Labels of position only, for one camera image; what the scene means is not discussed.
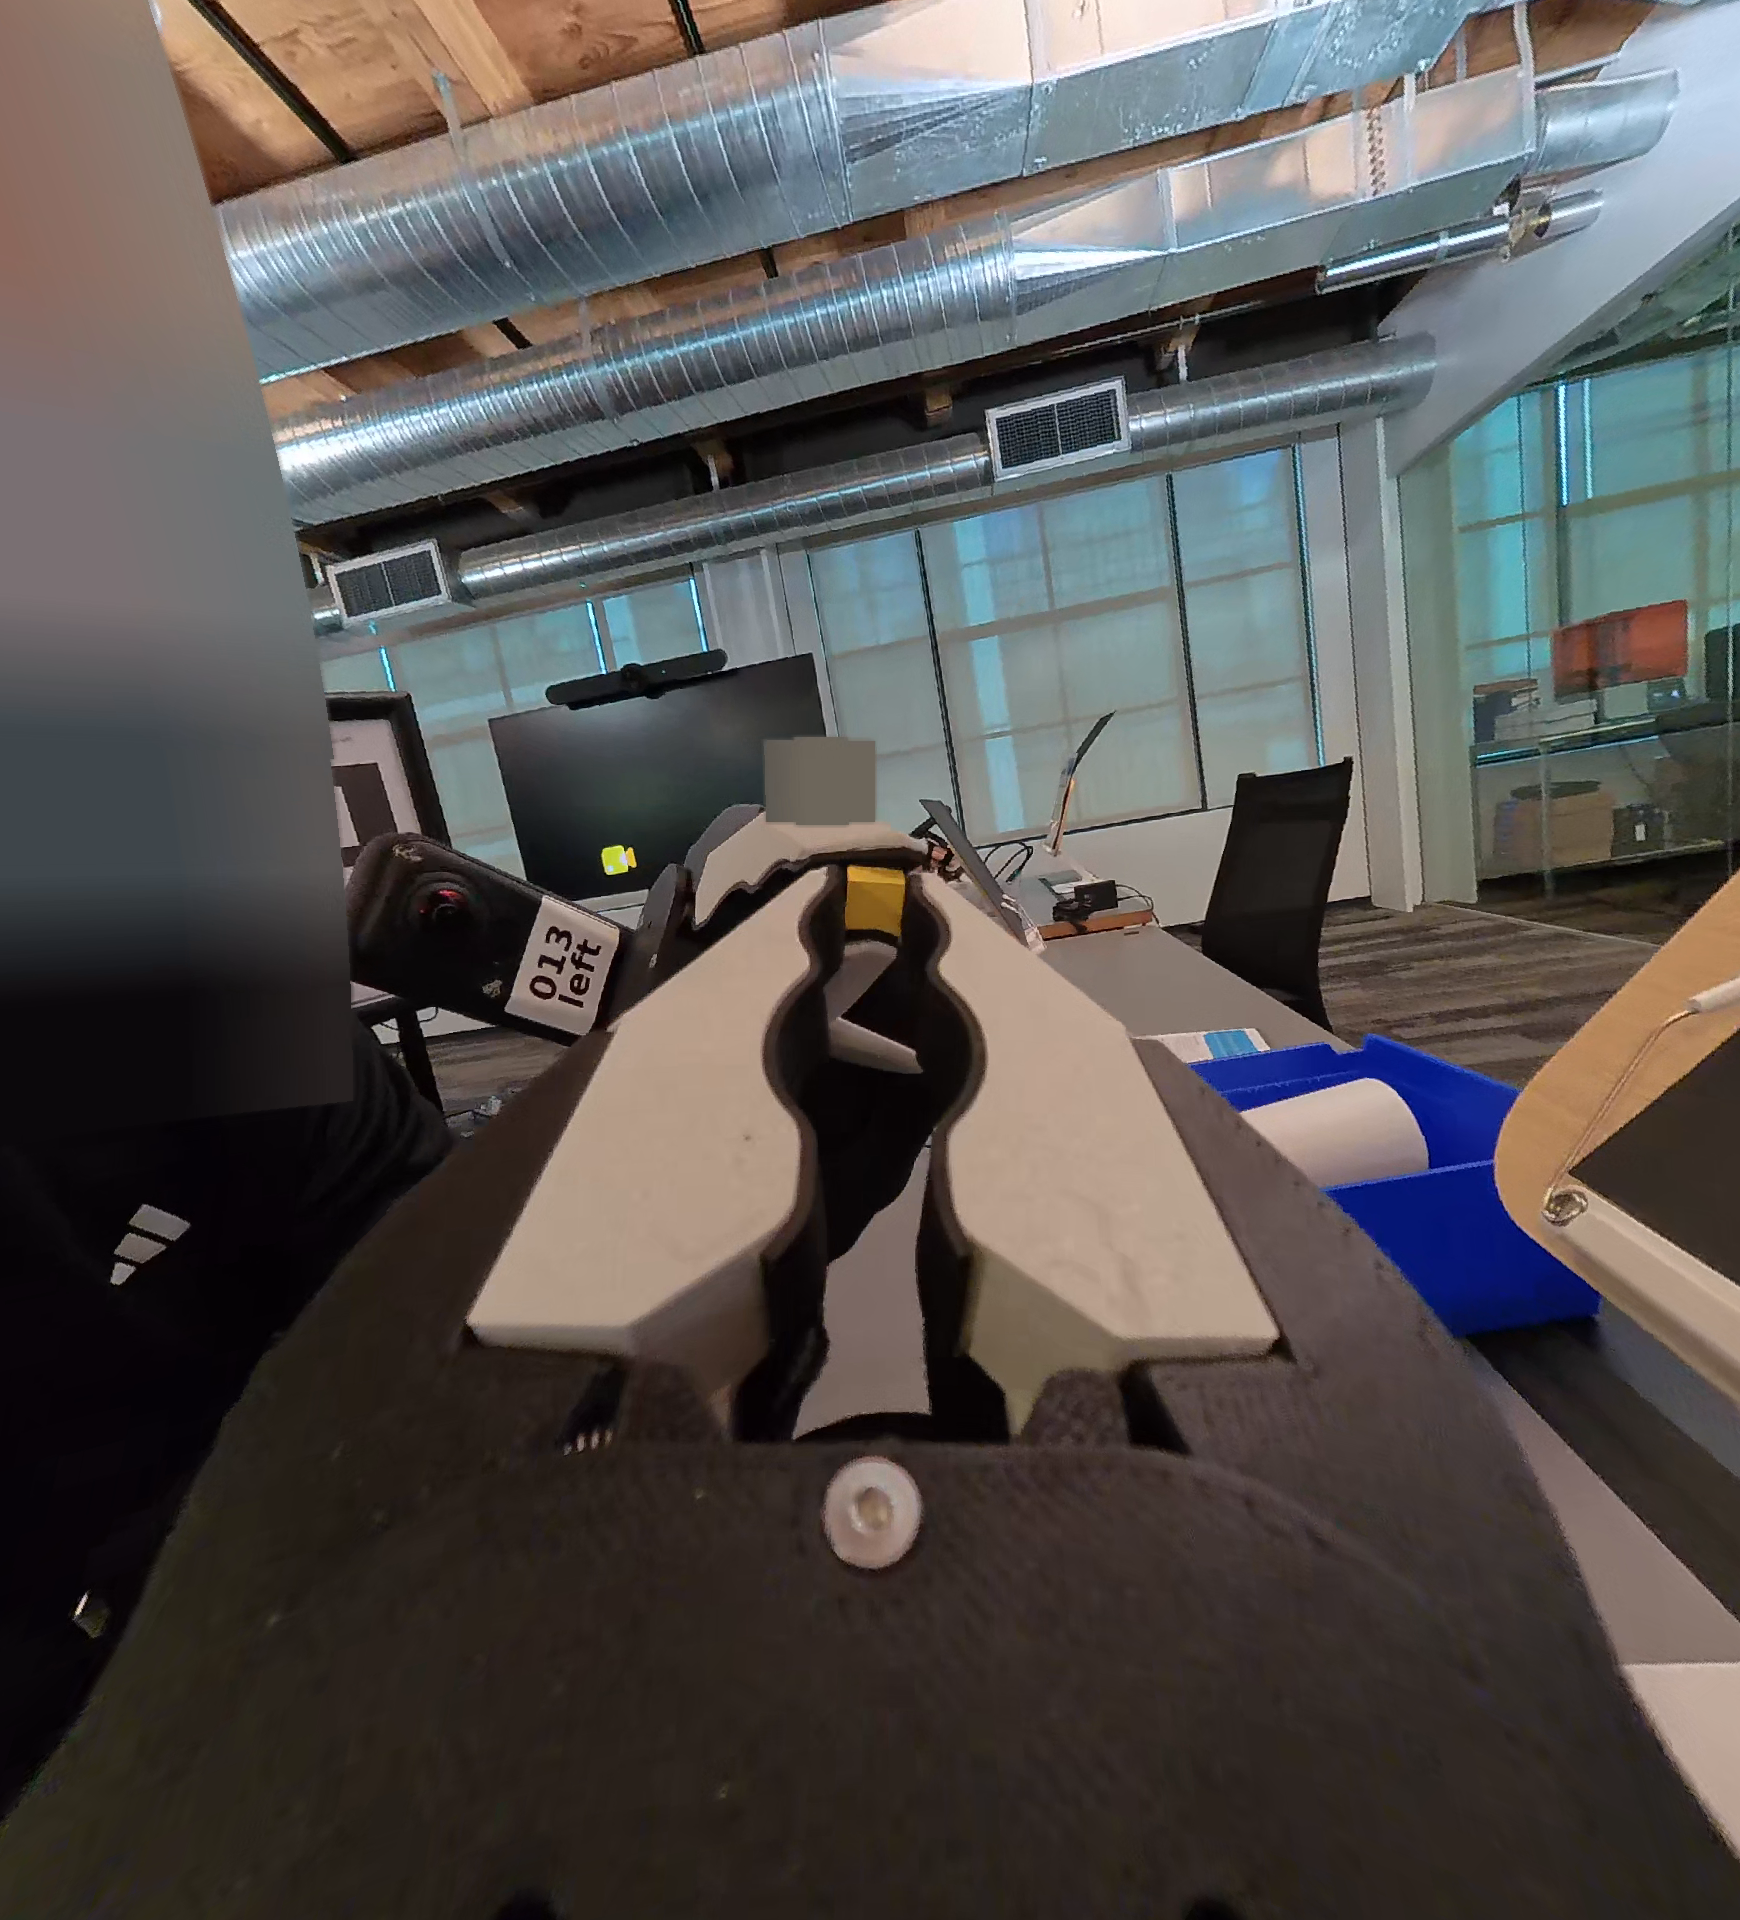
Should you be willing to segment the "white air vent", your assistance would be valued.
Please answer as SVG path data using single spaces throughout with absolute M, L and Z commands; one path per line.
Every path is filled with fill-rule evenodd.
M 986 450 L 1000 485 L 1124 455 L 1124 375 L 993 404 Z
M 364 559 L 337 559 L 330 593 L 339 623 L 369 623 L 392 615 L 458 608 L 458 571 L 441 543 L 406 543 Z

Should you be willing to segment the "spiral metal duct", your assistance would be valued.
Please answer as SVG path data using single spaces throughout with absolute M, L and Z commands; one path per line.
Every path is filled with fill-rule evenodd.
M 1653 154 L 1676 67 L 1536 82 L 1521 67 L 1303 133 L 1003 207 L 476 370 L 272 428 L 291 520 L 693 440 L 1486 217 L 1516 184 Z
M 221 207 L 257 375 L 1432 75 L 1486 0 L 911 0 Z
M 1262 440 L 1278 441 L 1316 428 L 1387 420 L 1420 404 L 1432 385 L 1432 335 L 1355 339 L 1136 392 L 1124 400 L 1124 441 L 1081 455 L 1074 467 L 1000 474 L 993 441 L 977 430 L 960 430 L 911 450 L 646 504 L 628 516 L 465 549 L 442 552 L 442 571 L 467 608 L 550 588 L 601 588 L 617 579 L 668 571 L 717 552 L 757 552 L 791 535 L 848 535 L 881 516 L 918 516 L 960 499 L 1022 494 L 1027 477 L 1065 485 L 1075 474 L 1105 474 L 1122 462 L 1166 462 Z

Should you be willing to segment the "white frame bar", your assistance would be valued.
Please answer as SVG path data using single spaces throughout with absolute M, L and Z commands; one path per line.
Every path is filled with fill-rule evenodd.
M 1537 1240 L 1740 1407 L 1740 1280 L 1631 1220 L 1591 1187 L 1536 1206 Z

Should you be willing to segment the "person's black jacket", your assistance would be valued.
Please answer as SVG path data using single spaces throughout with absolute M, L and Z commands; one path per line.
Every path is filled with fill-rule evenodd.
M 355 1029 L 355 1099 L 0 1148 L 0 1817 L 87 1716 L 257 1359 L 448 1154 Z

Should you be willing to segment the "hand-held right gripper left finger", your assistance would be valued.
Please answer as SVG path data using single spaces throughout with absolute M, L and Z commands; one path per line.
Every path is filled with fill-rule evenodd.
M 826 877 L 796 877 L 606 1029 L 467 1306 L 486 1349 L 679 1368 L 739 1439 L 791 1439 L 826 1359 L 821 987 Z

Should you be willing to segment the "black wall screen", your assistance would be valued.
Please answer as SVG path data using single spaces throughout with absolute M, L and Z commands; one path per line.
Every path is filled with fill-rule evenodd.
M 821 729 L 808 655 L 740 662 L 662 698 L 486 718 L 521 880 L 559 902 L 649 888 L 712 812 L 768 801 L 768 742 Z

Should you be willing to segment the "black office chair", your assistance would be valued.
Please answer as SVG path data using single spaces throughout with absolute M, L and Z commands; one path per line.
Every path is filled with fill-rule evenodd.
M 1316 1029 L 1330 1029 L 1321 999 L 1321 922 L 1352 818 L 1352 786 L 1355 759 L 1244 773 L 1196 922 L 1196 949 L 1223 969 L 1249 981 Z

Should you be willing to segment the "thin grey panel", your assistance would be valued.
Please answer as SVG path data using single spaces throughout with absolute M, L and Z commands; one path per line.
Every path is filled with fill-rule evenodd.
M 1027 911 L 1003 895 L 993 860 L 975 853 L 947 801 L 928 801 L 928 845 L 944 880 L 969 888 L 993 922 L 1003 922 L 1027 956 L 1041 956 L 1041 927 Z

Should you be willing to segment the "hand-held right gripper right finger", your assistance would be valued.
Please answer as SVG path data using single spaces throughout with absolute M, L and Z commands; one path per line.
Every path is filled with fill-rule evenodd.
M 1058 1374 L 1262 1359 L 1278 1318 L 1159 1086 L 1166 1051 L 906 880 L 931 1187 L 918 1220 L 940 1439 L 1013 1439 Z

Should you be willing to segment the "person's left hand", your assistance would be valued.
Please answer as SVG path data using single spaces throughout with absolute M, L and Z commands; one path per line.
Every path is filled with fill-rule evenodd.
M 931 1077 L 836 1058 L 808 1077 L 803 1111 L 818 1128 L 818 1187 L 836 1264 L 906 1190 L 944 1099 Z

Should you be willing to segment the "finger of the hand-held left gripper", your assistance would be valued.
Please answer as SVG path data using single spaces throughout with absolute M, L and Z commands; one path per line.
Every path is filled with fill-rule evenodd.
M 894 965 L 894 956 L 841 956 L 836 981 L 821 987 L 826 1002 L 826 1058 L 859 1066 L 859 1067 L 890 1067 L 890 1077 L 918 1077 L 918 1051 L 903 1039 L 881 1039 L 850 1023 L 865 992 Z
M 712 916 L 731 902 L 774 888 L 774 877 L 803 877 L 821 860 L 918 869 L 928 845 L 911 833 L 881 825 L 881 818 L 796 825 L 796 818 L 774 818 L 774 812 L 717 812 L 688 853 L 693 927 L 712 927 Z

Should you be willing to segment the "white paper roll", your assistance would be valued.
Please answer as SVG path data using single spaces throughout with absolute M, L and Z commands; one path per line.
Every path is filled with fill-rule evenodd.
M 1267 1099 L 1244 1115 L 1321 1190 L 1432 1171 L 1420 1111 L 1376 1077 Z

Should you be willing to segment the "angled desk lamp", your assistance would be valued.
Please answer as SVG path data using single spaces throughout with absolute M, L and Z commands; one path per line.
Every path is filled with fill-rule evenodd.
M 1075 801 L 1075 773 L 1088 759 L 1088 746 L 1101 742 L 1101 729 L 1116 725 L 1116 709 L 1101 709 L 1081 742 L 1074 746 L 1074 759 L 1058 767 L 1058 798 L 1054 798 L 1054 812 L 1048 812 L 1048 853 L 1065 845 L 1065 825 L 1074 825 L 1074 801 Z

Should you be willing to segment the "black white marker board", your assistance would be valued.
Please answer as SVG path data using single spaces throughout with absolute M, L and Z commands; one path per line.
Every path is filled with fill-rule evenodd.
M 330 746 L 350 880 L 358 853 L 386 833 L 418 833 L 448 845 L 418 709 L 406 691 L 330 691 Z

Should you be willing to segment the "blue plastic bin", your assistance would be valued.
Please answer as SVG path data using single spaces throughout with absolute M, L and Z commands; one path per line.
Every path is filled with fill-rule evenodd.
M 1529 1240 L 1499 1198 L 1499 1136 L 1516 1106 L 1511 1081 L 1440 1066 L 1401 1039 L 1272 1044 L 1193 1066 L 1233 1111 L 1272 1099 L 1379 1081 L 1432 1145 L 1424 1171 L 1330 1187 L 1327 1198 L 1387 1254 L 1452 1339 L 1537 1333 L 1600 1318 L 1600 1294 Z

